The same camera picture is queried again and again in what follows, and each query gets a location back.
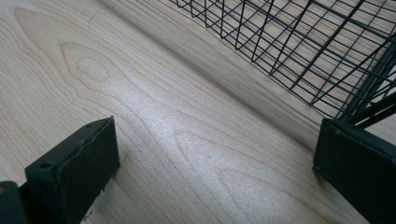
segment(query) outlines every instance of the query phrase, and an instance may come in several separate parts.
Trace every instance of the metal wire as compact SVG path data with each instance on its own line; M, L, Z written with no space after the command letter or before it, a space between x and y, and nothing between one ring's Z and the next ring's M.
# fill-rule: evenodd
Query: metal wire
M395 92L395 1L170 1L326 117Z

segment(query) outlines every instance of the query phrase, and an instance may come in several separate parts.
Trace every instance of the black metal grid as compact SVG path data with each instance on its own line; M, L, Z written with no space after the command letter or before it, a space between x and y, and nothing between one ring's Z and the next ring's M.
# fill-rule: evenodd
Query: black metal grid
M326 117L395 92L395 1L170 1Z

